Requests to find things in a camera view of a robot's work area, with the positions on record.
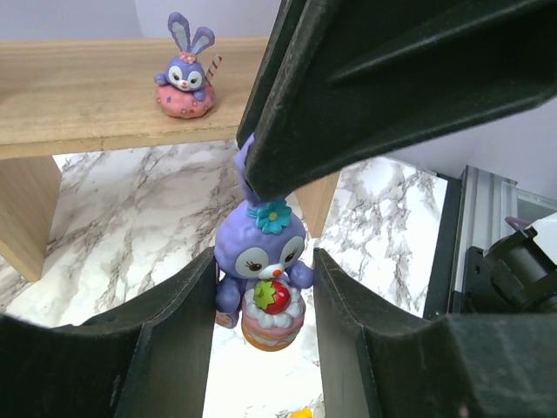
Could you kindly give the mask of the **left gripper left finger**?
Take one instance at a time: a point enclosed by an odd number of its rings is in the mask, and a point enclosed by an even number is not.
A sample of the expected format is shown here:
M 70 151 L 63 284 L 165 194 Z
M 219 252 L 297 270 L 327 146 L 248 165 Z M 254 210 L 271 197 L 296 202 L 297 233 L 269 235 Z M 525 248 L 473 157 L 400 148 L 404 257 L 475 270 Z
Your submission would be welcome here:
M 79 326 L 1 319 L 4 417 L 199 417 L 215 320 L 211 249 Z

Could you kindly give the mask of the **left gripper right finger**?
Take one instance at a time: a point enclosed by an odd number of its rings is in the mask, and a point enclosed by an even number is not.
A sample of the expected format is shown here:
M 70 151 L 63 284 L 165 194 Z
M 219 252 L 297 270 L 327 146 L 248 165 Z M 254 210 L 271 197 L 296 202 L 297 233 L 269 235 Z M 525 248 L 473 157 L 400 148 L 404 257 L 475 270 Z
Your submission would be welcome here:
M 423 320 L 351 278 L 327 251 L 313 259 L 327 416 L 555 416 L 554 315 Z

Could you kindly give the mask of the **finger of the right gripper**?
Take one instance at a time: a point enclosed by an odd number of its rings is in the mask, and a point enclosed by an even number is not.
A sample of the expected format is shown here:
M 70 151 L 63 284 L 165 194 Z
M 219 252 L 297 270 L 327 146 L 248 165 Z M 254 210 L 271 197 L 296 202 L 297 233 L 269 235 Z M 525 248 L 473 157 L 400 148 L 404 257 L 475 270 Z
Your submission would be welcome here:
M 238 127 L 241 185 L 281 199 L 555 94 L 553 1 L 284 1 Z

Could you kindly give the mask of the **bunny holding strawberry cake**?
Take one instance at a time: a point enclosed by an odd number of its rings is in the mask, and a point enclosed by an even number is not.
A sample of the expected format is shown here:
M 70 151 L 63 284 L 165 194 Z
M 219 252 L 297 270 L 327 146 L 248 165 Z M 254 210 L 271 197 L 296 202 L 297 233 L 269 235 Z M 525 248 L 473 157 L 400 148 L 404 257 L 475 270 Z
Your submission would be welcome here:
M 305 320 L 302 290 L 313 270 L 301 261 L 305 227 L 285 198 L 264 202 L 245 177 L 250 136 L 234 159 L 243 201 L 216 232 L 214 257 L 223 277 L 216 291 L 216 322 L 240 327 L 253 347 L 276 352 L 288 347 Z

